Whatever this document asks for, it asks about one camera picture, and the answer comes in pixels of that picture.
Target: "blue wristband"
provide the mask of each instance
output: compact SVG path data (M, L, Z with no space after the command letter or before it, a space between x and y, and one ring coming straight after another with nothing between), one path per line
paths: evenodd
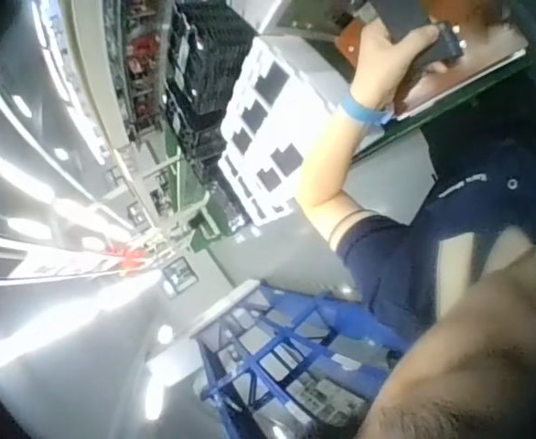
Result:
M392 117L393 112L378 112L370 108L364 107L358 103L351 94L348 94L343 102L341 108L348 114L351 119L358 122L368 123L372 125L384 125L388 123Z

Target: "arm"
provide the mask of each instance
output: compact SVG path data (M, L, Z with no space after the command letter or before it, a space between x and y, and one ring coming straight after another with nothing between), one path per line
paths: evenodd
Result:
M356 77L350 90L353 98L371 109L386 107L414 58L437 36L435 26L423 27L393 45L380 21L365 27ZM337 110L301 169L296 200L334 250L354 224L374 215L364 211L343 190L351 157L365 129L342 109Z

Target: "person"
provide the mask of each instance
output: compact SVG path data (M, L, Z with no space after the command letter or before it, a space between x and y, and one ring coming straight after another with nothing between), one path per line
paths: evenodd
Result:
M306 439L536 438L536 249L473 285L409 350L365 422Z
M410 225L363 209L343 190L368 129L363 114L376 116L392 102L412 61L437 37L430 25L392 44L381 21L364 28L350 94L307 154L296 192L349 269L363 305L411 344L470 284L536 245L536 131L520 131L520 123L505 124L498 114L475 137L453 136L469 139L469 153L449 172L436 170L439 179Z
M392 44L380 22L366 27L350 101L303 163L299 206L362 304L413 344L365 422L307 438L536 437L536 132L482 130L469 147L481 154L439 179L409 226L343 191L361 116L392 101L437 35L429 26Z

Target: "black device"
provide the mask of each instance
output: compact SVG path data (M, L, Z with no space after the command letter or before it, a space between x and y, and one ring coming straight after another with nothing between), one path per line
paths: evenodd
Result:
M432 24L419 0L370 0L382 23L388 29L392 42L397 43L411 30ZM463 56L461 40L446 22L435 23L440 30L436 42L417 57L413 65L422 69L433 62L451 62Z

